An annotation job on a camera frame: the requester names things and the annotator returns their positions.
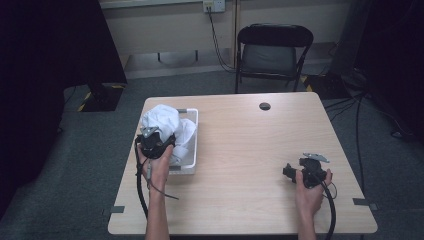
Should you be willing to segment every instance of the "light wood table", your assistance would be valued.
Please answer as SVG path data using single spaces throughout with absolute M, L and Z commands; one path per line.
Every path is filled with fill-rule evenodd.
M 259 108 L 262 102 L 271 109 Z M 335 199 L 335 233 L 373 233 L 377 224 L 315 93 L 272 93 L 150 98 L 142 114 L 158 104 L 199 110 L 197 167 L 194 175 L 170 176 L 166 199 L 170 234 L 282 235 L 297 233 L 295 184 L 282 174 L 298 165 L 303 152 L 320 153 L 330 163 Z M 112 234 L 144 234 L 146 219 L 136 190 L 134 149 L 118 191 L 109 222 Z M 143 186 L 146 201 L 147 189 Z M 324 199 L 315 216 L 317 233 L 330 226 L 330 208 Z

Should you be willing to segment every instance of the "crumpled white fabric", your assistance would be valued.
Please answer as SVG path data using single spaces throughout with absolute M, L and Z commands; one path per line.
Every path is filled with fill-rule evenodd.
M 196 131 L 196 124 L 190 119 L 181 119 L 177 109 L 159 104 L 146 112 L 141 118 L 143 127 L 159 127 L 157 130 L 162 142 L 175 134 L 175 147 L 170 165 L 181 165 L 182 159 L 189 152 L 188 143 Z

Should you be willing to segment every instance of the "hand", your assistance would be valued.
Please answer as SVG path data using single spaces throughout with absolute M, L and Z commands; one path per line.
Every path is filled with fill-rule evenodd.
M 169 175 L 169 159 L 172 156 L 172 151 L 174 147 L 169 145 L 162 156 L 158 159 L 147 159 L 141 152 L 141 146 L 137 147 L 138 155 L 140 156 L 140 163 L 143 164 L 143 176 L 147 179 L 147 168 L 149 166 L 149 161 L 151 164 L 151 184 L 153 184 L 157 189 L 164 191 L 165 183 Z
M 325 184 L 331 184 L 333 174 L 327 169 Z M 303 174 L 300 170 L 296 170 L 296 208 L 302 219 L 313 219 L 315 213 L 321 208 L 324 198 L 322 193 L 324 189 L 321 185 L 308 189 L 303 184 Z

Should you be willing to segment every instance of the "chair seat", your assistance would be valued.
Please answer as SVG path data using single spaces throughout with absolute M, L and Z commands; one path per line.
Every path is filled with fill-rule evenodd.
M 290 47 L 246 45 L 243 49 L 242 73 L 296 76 L 296 50 Z

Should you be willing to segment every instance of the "wall socket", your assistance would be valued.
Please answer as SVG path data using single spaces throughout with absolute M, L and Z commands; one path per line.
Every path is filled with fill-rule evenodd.
M 225 12 L 225 0 L 208 0 L 203 1 L 203 12 L 207 13 L 208 8 L 210 12 Z

